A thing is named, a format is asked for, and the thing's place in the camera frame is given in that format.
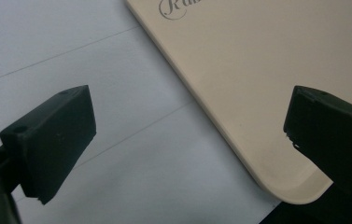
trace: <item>white surface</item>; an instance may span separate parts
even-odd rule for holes
[[[52,202],[13,193],[25,224],[258,223],[278,203],[122,1],[0,1],[0,131],[84,84],[97,135]]]

